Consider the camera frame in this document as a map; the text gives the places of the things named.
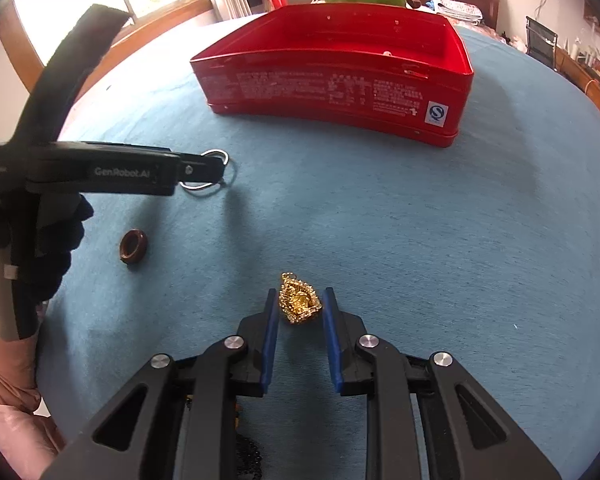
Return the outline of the pink sleeve forearm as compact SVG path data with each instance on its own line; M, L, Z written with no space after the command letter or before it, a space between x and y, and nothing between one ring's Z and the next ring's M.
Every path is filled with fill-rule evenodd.
M36 411L42 396L35 379L38 337L0 337L0 454L20 479L38 479L66 442L50 416Z

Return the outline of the black gloved left hand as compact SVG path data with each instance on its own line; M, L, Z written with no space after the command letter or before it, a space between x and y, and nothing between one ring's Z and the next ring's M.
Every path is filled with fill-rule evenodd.
M69 218L38 229L34 258L18 271L24 291L35 306L50 300L58 291L71 266L71 252L84 237L83 222L93 217L94 210L88 200L81 194L71 195L75 197L79 201ZM0 206L0 248L9 244L11 228L5 209Z

